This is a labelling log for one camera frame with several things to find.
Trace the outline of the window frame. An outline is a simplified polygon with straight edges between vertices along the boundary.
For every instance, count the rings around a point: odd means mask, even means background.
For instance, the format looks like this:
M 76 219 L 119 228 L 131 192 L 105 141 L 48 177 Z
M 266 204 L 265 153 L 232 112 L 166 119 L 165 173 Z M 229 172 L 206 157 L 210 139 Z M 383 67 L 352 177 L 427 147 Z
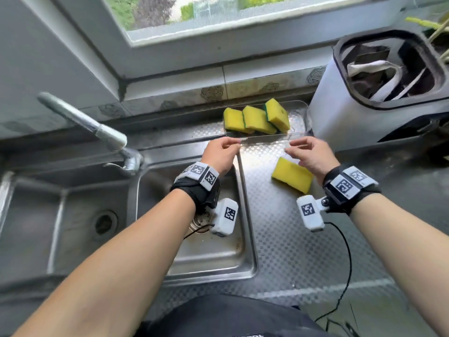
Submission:
M 320 2 L 203 28 L 126 33 L 104 0 L 51 0 L 117 78 L 133 80 L 301 50 L 390 26 L 413 0 Z

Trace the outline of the left wrist tracker band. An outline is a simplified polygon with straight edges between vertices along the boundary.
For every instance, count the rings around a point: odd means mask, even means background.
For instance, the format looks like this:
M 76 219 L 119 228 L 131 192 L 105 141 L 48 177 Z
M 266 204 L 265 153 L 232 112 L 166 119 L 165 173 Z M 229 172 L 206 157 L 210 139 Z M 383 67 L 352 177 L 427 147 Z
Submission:
M 202 162 L 189 165 L 179 174 L 170 191 L 181 189 L 194 201 L 196 214 L 206 209 L 215 209 L 221 191 L 220 174 L 216 169 Z

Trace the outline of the white appliance with black opening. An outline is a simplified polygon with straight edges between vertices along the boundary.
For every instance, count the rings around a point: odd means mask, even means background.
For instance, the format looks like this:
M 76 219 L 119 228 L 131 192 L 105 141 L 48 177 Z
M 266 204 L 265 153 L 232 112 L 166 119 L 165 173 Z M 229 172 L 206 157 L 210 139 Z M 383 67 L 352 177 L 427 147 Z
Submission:
M 449 67 L 422 33 L 391 27 L 342 37 L 308 107 L 334 151 L 449 130 Z

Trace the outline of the yellow green sponge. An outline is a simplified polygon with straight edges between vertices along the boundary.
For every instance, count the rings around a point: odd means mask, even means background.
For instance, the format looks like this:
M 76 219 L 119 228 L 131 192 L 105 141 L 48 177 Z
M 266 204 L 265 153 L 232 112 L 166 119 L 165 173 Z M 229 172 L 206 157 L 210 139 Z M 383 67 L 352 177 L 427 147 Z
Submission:
M 227 131 L 254 134 L 255 130 L 245 126 L 243 112 L 241 110 L 227 107 L 223 112 L 224 128 Z
M 246 129 L 255 130 L 267 135 L 277 133 L 278 129 L 268 121 L 267 114 L 264 110 L 246 106 L 242 110 L 242 113 Z
M 287 111 L 275 99 L 270 99 L 264 104 L 267 120 L 281 133 L 287 134 L 290 130 L 290 122 Z
M 279 157 L 271 175 L 272 179 L 287 184 L 303 194 L 308 194 L 313 174 L 306 168 L 287 158 Z

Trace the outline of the clear plastic tray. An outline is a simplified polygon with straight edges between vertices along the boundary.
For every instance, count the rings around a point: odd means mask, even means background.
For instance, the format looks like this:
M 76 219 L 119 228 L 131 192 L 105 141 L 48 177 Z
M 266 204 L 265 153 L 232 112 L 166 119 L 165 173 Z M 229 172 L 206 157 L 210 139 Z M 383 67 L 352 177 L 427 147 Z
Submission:
M 312 122 L 309 116 L 308 104 L 304 101 L 281 101 L 280 105 L 287 111 L 289 116 L 290 130 L 283 134 L 277 131 L 274 135 L 264 134 L 262 132 L 254 132 L 253 134 L 246 134 L 239 131 L 233 131 L 225 128 L 225 121 L 223 120 L 223 129 L 227 136 L 241 139 L 244 147 L 271 144 L 278 141 L 291 141 L 301 138 L 303 136 L 312 136 Z

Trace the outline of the person's left hand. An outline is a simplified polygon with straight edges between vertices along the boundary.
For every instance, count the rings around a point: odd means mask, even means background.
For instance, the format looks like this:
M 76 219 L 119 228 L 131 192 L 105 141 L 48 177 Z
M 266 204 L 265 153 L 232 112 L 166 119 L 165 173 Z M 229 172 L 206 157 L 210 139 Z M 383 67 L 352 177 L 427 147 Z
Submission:
M 208 143 L 200 161 L 214 168 L 222 176 L 231 169 L 236 155 L 226 154 L 224 151 L 221 151 L 218 147 L 217 139 L 215 139 Z

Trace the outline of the person's left forearm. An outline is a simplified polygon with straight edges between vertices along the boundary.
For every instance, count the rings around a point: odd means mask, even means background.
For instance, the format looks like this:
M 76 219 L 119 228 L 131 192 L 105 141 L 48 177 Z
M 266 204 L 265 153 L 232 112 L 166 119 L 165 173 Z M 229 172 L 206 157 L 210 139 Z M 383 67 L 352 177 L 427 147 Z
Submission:
M 12 337 L 131 337 L 194 214 L 187 193 L 170 192 L 80 264 Z

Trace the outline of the wrist tracker band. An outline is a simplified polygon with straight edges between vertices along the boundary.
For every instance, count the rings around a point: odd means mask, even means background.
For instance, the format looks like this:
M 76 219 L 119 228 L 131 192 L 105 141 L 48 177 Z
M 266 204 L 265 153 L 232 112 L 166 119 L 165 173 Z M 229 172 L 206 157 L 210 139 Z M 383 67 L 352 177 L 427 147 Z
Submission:
M 170 191 L 181 189 L 194 201 L 196 214 L 206 209 L 215 209 L 221 191 L 220 174 L 216 169 L 202 162 L 189 165 L 179 174 Z
M 379 183 L 356 166 L 339 165 L 322 182 L 328 212 L 350 215 L 356 204 L 370 194 L 381 194 Z

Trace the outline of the stainless steel double sink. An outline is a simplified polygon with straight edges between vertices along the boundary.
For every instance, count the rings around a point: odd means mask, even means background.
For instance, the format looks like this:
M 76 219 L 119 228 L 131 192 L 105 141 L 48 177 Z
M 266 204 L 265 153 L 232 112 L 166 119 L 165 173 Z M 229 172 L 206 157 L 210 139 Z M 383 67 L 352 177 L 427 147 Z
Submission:
M 0 286 L 64 278 L 168 194 L 194 157 L 150 165 L 125 176 L 101 164 L 46 172 L 7 171 L 0 182 Z M 209 229 L 217 214 L 195 216 L 169 269 L 166 285 L 251 278 L 257 271 L 254 238 L 240 157 L 221 177 L 219 200 L 237 202 L 229 236 Z

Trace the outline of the right wrist tracker band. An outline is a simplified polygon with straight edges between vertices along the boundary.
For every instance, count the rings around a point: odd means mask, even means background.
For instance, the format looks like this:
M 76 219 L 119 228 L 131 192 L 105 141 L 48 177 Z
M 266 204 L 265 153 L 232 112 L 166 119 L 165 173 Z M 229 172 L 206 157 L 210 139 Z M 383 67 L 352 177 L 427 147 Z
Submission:
M 370 194 L 381 194 L 379 183 L 356 166 L 339 165 L 322 182 L 328 212 L 350 215 L 356 204 Z

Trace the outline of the person's right hand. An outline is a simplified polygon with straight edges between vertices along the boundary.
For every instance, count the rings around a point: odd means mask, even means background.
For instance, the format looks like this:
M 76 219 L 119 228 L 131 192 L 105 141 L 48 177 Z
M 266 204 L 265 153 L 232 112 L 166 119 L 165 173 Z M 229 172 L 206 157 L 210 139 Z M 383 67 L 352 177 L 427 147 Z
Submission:
M 299 164 L 309 170 L 316 177 L 318 184 L 323 186 L 325 176 L 340 166 L 340 162 L 325 141 L 311 137 L 311 155 L 306 160 L 299 160 Z

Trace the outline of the sink drain strainer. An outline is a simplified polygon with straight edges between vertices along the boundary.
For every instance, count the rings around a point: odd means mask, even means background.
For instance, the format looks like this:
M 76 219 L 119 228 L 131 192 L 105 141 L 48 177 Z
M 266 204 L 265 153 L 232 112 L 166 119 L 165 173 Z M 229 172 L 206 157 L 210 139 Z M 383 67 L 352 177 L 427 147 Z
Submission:
M 104 210 L 94 215 L 92 232 L 96 239 L 110 239 L 115 235 L 119 220 L 115 212 Z

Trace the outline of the person's right forearm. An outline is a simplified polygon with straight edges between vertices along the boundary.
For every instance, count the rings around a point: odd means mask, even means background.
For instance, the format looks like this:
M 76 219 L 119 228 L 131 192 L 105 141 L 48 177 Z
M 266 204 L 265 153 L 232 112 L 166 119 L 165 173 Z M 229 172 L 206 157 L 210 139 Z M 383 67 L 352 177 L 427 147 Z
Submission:
M 449 236 L 382 194 L 370 194 L 350 218 L 439 337 L 449 337 Z

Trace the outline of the chrome kitchen faucet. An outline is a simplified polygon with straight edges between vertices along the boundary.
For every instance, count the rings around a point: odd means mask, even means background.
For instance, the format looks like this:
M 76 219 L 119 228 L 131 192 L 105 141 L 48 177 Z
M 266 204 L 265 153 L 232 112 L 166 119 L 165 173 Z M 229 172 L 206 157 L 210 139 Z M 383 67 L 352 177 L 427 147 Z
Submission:
M 76 107 L 73 107 L 48 92 L 40 92 L 37 99 L 52 112 L 94 134 L 95 137 L 106 144 L 111 152 L 118 153 L 123 158 L 122 166 L 114 163 L 106 163 L 104 164 L 105 167 L 110 166 L 118 168 L 127 176 L 138 174 L 143 165 L 144 158 L 136 149 L 127 147 L 127 136 L 125 134 L 105 124 L 99 123 L 97 120 L 89 117 Z

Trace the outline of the person's black clothing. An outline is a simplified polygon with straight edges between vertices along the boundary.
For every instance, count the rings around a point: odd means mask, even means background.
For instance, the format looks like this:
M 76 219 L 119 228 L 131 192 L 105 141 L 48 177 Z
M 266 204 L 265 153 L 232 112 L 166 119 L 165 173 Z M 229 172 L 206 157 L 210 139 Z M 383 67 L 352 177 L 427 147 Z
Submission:
M 142 322 L 133 337 L 334 337 L 292 306 L 227 294 L 204 295 Z

